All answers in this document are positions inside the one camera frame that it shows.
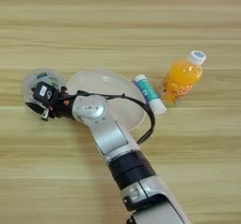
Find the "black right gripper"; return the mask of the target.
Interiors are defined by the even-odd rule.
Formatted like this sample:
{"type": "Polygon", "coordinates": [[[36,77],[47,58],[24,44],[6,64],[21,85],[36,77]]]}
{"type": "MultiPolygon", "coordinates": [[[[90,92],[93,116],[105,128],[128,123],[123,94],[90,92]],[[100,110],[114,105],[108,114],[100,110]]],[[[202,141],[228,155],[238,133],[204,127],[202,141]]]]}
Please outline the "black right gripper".
{"type": "Polygon", "coordinates": [[[42,86],[40,88],[40,101],[44,108],[30,102],[26,102],[25,104],[35,113],[40,114],[43,120],[61,117],[72,119],[74,97],[61,84],[52,81],[51,87],[42,86]]]}

